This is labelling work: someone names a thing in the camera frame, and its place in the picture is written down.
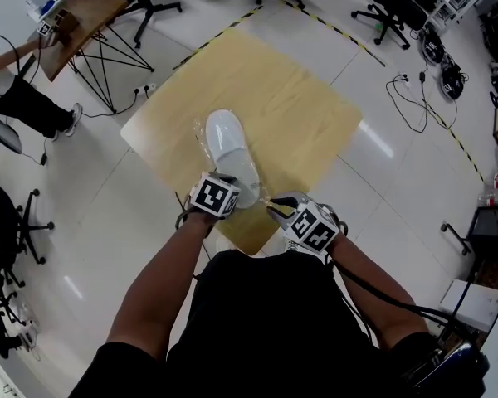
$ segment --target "black t-shirt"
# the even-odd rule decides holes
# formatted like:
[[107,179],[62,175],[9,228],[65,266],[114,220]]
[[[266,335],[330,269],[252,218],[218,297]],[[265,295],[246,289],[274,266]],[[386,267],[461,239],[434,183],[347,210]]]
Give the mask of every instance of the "black t-shirt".
[[330,270],[312,255],[222,252],[199,277],[188,324],[165,362],[124,343],[102,346],[71,397],[409,396],[398,379],[435,347],[426,333],[390,352],[370,344]]

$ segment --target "black pants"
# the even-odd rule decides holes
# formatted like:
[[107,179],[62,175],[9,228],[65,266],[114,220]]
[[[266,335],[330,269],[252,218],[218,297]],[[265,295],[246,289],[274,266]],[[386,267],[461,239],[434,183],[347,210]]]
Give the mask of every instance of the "black pants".
[[74,122],[71,112],[60,108],[17,76],[11,89],[0,98],[0,115],[19,119],[48,138],[54,137],[56,130],[67,130]]

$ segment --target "light wood tabletop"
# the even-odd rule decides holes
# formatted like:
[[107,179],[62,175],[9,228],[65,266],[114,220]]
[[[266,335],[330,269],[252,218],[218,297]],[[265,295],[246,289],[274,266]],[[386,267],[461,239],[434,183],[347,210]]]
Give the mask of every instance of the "light wood tabletop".
[[[41,69],[48,80],[53,81],[85,43],[127,6],[126,0],[65,0],[60,8],[72,13],[79,25],[71,32],[71,39],[66,45],[58,42],[55,46],[41,50]],[[36,38],[38,32],[31,36],[31,39]],[[39,50],[33,54],[39,59]]]
[[[210,171],[196,136],[217,109],[242,123],[268,196],[308,192],[347,144],[360,112],[289,57],[233,28],[179,68],[131,118],[122,136],[182,198]],[[258,202],[217,228],[254,255],[278,225]]]

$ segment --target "black sleeve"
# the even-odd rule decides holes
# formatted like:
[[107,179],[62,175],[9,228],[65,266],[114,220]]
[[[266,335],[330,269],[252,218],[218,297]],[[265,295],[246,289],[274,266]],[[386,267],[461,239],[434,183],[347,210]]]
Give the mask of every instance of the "black sleeve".
[[95,355],[70,398],[151,396],[162,365],[147,352],[127,343],[110,342]]
[[412,333],[389,351],[392,368],[396,373],[403,374],[426,361],[436,348],[437,339],[430,333]]

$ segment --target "white cube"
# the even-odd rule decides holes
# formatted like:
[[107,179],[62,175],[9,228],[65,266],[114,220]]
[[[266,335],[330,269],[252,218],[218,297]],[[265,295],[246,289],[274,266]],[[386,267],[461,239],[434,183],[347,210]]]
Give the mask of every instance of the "white cube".
[[332,216],[313,201],[297,211],[299,215],[286,230],[286,238],[320,254],[339,233],[338,226]]
[[240,189],[228,182],[203,172],[198,185],[193,190],[190,203],[217,217],[228,216],[234,207]]

